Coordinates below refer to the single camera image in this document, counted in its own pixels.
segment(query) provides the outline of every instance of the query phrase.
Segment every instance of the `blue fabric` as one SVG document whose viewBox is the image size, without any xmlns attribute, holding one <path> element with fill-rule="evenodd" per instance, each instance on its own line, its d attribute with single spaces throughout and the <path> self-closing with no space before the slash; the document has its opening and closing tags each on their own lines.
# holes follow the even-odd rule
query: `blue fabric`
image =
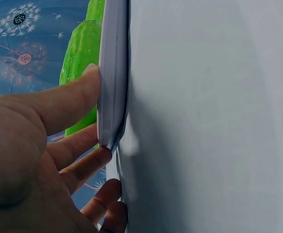
<svg viewBox="0 0 283 233">
<path fill-rule="evenodd" d="M 0 94 L 31 93 L 58 85 L 72 30 L 88 0 L 0 0 Z M 54 142 L 58 133 L 48 138 Z M 82 208 L 106 181 L 98 173 L 73 195 Z"/>
</svg>

